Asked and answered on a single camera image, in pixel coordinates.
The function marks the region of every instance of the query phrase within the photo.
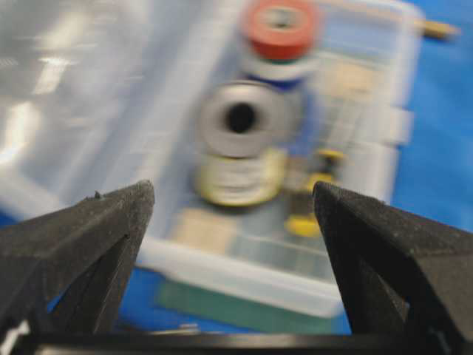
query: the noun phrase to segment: plastic storage container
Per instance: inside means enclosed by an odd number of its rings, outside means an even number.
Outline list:
[[[4,10],[11,22],[0,24],[3,208],[32,217],[149,179],[156,205],[141,265],[291,311],[336,315],[341,300],[323,239],[285,232],[280,199],[236,213],[192,189],[195,106],[238,76],[245,1],[50,2],[35,1],[36,17],[17,30],[33,12],[16,1]],[[376,77],[354,106],[360,118],[341,184],[389,201],[396,145],[408,130],[397,107],[407,97],[421,14],[398,1],[317,3],[324,27],[313,86],[334,112],[325,123],[342,116],[329,90],[333,73],[355,65]]]

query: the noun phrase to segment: blue tabletop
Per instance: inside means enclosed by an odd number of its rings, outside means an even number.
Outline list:
[[[426,18],[461,29],[450,42],[424,39],[407,108],[392,204],[473,231],[473,1],[412,1]]]

